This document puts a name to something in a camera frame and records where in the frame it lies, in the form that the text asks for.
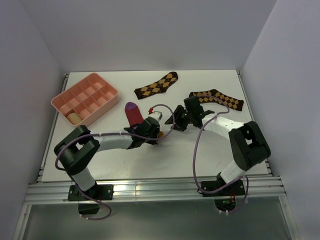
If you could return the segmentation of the maroon purple orange-toe sock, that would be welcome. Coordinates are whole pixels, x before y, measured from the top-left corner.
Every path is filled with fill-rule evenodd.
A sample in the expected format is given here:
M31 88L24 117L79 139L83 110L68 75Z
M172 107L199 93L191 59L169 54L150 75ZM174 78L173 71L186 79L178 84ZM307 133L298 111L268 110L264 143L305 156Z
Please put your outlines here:
M124 108L129 126L133 129L136 129L140 124L143 123L144 118L134 102L127 102Z

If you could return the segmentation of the tan maroon purple-striped sock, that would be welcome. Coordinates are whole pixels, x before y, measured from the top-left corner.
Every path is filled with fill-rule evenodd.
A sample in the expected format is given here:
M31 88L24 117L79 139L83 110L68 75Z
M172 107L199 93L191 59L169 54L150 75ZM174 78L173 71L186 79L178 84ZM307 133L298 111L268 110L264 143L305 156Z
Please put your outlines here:
M76 112L70 113L69 115L67 115L66 118L74 126L78 125L83 121L83 119Z

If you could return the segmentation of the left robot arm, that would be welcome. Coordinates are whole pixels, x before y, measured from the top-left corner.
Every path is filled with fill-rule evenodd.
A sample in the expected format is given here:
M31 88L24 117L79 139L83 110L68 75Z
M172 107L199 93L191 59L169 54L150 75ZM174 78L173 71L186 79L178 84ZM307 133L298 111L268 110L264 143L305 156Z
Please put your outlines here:
M97 152L139 148L142 144L156 144L160 132L160 116L151 114L141 124L118 132L91 133L78 126L54 148L54 153L69 177L79 186L79 194L86 200L96 197L98 188L88 164Z

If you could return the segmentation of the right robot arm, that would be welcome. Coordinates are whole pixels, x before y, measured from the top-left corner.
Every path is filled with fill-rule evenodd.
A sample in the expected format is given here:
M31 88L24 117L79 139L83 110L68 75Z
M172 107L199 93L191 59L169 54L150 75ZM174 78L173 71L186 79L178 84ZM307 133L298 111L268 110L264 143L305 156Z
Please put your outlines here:
M210 131L229 140L233 160L218 174L220 180L216 183L217 191L222 195L229 194L234 188L234 182L244 176L255 165L270 157L271 150L267 141L255 121L239 122L223 117L228 111L215 113L204 111L201 106L187 108L178 105L174 116L166 120L166 125L173 125L173 129L183 132L192 124L199 128L192 160L192 173L196 185L199 185L196 174L196 156L203 131Z

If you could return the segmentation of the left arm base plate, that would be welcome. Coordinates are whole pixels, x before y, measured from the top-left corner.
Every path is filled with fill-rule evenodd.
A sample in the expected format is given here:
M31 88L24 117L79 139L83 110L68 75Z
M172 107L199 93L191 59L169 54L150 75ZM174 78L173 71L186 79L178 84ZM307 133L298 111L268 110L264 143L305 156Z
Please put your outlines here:
M67 200L69 202L89 201L90 199L110 201L113 199L114 186L112 184L97 184L83 193L89 198L85 197L76 185L71 185Z

